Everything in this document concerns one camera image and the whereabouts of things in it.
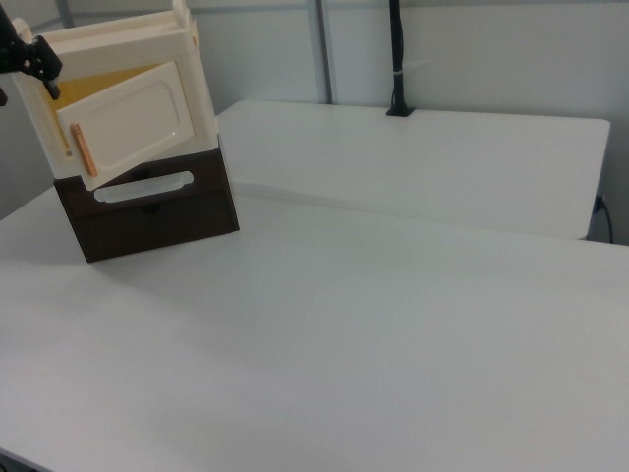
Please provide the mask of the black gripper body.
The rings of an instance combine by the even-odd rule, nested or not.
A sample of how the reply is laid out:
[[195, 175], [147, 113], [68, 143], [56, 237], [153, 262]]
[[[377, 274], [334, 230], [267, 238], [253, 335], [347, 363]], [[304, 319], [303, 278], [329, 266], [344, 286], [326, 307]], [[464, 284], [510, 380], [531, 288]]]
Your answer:
[[43, 36], [24, 42], [1, 9], [1, 73], [22, 72], [42, 82], [54, 82], [63, 64]]

